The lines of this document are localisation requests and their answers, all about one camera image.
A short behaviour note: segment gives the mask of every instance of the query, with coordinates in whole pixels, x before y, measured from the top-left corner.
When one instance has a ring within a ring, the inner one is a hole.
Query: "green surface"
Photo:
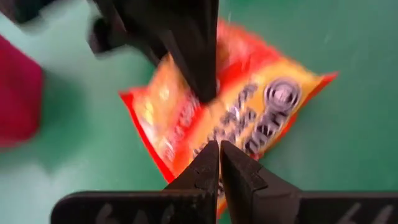
[[[398,190],[398,1],[220,4],[223,17],[314,72],[340,71],[262,163],[303,189]],[[0,223],[48,223],[53,204],[77,190],[165,186],[118,96],[153,68],[129,49],[97,60],[85,42],[93,14],[73,1],[27,32],[0,17],[0,34],[47,71],[40,133],[0,154]]]

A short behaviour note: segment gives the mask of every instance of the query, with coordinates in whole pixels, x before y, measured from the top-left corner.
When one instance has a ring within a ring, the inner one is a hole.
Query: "red object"
[[[0,36],[0,147],[15,146],[39,127],[42,69]]]

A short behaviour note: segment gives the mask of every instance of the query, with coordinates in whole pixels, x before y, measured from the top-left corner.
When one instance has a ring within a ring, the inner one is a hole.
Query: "blurred black object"
[[[215,141],[159,192],[81,192],[61,199],[51,224],[214,224],[219,179]],[[221,173],[235,224],[397,223],[397,192],[303,192],[227,141]]]
[[[0,11],[25,23],[58,0],[0,0]],[[202,103],[216,96],[218,0],[90,0],[100,13],[90,34],[95,54],[122,45],[139,49],[157,65],[170,52]]]

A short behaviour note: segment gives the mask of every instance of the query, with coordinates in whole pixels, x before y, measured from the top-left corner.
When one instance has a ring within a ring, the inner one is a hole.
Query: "logo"
[[[299,86],[289,79],[277,79],[264,90],[267,106],[275,111],[290,111],[300,99]]]

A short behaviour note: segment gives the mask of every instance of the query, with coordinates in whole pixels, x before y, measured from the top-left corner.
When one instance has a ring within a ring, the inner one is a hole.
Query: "chip bag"
[[[289,130],[298,110],[336,74],[316,76],[244,29],[219,22],[218,96],[202,105],[170,55],[145,88],[121,93],[146,148],[171,182],[209,140],[228,140],[254,159]],[[222,180],[218,214],[226,207]]]

